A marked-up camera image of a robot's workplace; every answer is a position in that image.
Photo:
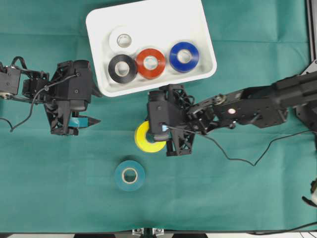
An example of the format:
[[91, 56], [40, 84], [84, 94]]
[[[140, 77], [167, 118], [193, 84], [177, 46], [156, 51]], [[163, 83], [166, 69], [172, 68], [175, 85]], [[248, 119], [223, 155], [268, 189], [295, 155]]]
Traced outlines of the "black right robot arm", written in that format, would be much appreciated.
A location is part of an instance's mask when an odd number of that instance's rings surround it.
[[268, 86], [219, 94], [199, 103], [184, 87], [170, 84], [149, 94], [150, 131], [167, 142], [167, 155], [190, 154], [195, 135], [236, 124], [267, 128], [286, 122], [289, 108], [308, 132], [317, 131], [317, 74], [307, 72]]

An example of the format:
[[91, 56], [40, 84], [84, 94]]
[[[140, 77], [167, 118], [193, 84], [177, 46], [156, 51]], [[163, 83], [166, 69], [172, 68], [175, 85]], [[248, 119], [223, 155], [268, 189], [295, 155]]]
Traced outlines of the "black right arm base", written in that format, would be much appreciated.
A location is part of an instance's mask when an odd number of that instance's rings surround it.
[[313, 132], [317, 138], [317, 60], [300, 75], [296, 75], [296, 83], [303, 89], [305, 103], [295, 107], [297, 118]]

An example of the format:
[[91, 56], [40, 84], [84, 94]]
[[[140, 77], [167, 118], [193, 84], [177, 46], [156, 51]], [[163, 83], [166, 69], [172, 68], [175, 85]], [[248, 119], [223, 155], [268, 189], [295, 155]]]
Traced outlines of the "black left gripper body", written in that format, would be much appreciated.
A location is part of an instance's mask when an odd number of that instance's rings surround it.
[[[78, 135], [81, 128], [69, 127], [71, 117], [88, 117], [72, 110], [68, 99], [68, 80], [75, 77], [70, 75], [73, 62], [70, 60], [59, 63], [51, 79], [40, 72], [23, 83], [22, 95], [44, 105], [50, 131], [54, 135]], [[91, 97], [101, 97], [101, 92], [93, 79], [92, 81]]]

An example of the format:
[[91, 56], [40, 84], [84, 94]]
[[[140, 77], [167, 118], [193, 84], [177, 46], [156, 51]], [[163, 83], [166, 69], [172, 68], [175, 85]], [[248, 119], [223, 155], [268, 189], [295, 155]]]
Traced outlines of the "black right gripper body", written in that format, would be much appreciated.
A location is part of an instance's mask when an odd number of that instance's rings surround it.
[[195, 134], [206, 135], [217, 128], [212, 108], [207, 107], [196, 114], [188, 114], [195, 99], [185, 92], [180, 84], [169, 84], [159, 88], [167, 100], [168, 127], [171, 137], [167, 140], [167, 156], [181, 156], [192, 153]]

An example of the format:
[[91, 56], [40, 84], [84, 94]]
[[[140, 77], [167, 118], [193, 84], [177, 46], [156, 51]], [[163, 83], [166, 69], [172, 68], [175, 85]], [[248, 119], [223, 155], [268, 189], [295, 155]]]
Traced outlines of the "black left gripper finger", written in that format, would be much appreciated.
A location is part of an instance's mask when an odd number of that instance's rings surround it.
[[99, 119], [94, 119], [91, 117], [71, 117], [69, 121], [69, 127], [74, 127], [74, 128], [87, 128], [90, 126], [93, 126], [95, 124], [100, 123], [101, 120]]

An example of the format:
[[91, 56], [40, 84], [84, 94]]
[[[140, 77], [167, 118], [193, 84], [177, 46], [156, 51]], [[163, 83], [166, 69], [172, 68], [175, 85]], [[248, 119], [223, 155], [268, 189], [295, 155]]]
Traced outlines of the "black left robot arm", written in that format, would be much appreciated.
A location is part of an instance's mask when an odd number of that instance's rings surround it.
[[0, 67], [0, 97], [42, 104], [54, 135], [78, 135], [79, 130], [100, 123], [99, 119], [80, 115], [87, 110], [91, 97], [101, 97], [87, 60], [58, 63], [52, 77], [44, 71], [27, 68], [23, 57]]

